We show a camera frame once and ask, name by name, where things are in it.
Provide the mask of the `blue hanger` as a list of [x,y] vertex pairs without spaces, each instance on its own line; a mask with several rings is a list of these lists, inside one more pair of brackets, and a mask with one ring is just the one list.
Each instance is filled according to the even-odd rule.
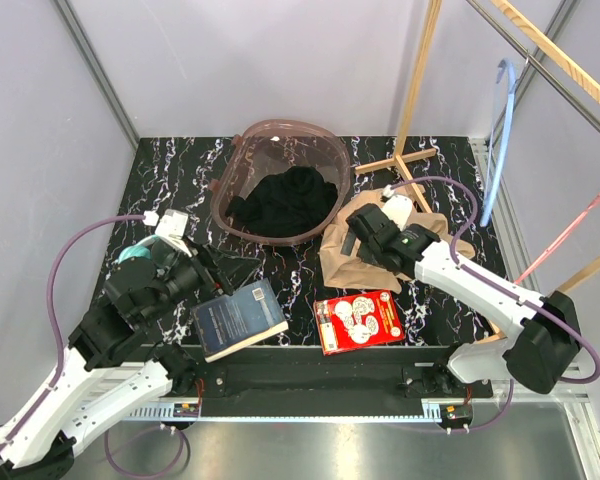
[[487,160],[484,198],[479,216],[479,225],[486,227],[492,219],[493,211],[503,185],[503,174],[508,158],[509,142],[513,128],[517,91],[522,80],[524,63],[514,63],[503,58],[497,65],[495,82],[492,87],[491,123],[487,140]]

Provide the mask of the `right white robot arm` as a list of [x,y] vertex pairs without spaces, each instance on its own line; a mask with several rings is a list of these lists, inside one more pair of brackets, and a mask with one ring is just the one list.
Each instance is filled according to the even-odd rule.
[[456,396],[480,380],[510,379],[548,394],[579,353],[573,337],[579,322],[569,296],[559,291],[544,296],[515,285],[453,253],[447,241],[421,225],[400,228],[375,204],[363,205],[346,222],[363,260],[438,288],[503,333],[500,340],[450,349],[433,374],[443,395]]

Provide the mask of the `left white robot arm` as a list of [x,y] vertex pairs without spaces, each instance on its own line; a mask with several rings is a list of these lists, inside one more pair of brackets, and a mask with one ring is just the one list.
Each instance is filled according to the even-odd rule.
[[34,398],[0,426],[0,479],[60,479],[102,433],[148,400],[188,394],[196,362],[157,326],[185,300],[234,293],[255,258],[158,237],[127,248]]

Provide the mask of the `pink wire hanger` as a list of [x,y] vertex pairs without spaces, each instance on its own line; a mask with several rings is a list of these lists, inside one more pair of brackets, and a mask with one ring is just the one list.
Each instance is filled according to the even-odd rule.
[[[584,221],[587,215],[600,205],[600,192],[594,197],[591,203],[552,241],[552,243],[518,276],[514,281],[520,285],[532,273],[535,272],[576,230]],[[600,272],[600,255],[590,263],[582,267],[578,272],[572,275],[568,280],[558,287],[562,293],[568,293],[583,284],[590,278]]]

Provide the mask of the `black t shirt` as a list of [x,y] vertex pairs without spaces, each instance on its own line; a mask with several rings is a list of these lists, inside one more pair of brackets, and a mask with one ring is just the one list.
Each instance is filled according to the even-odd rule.
[[292,166],[264,177],[246,198],[234,196],[225,215],[254,235],[292,237],[319,226],[337,199],[336,185],[316,168]]

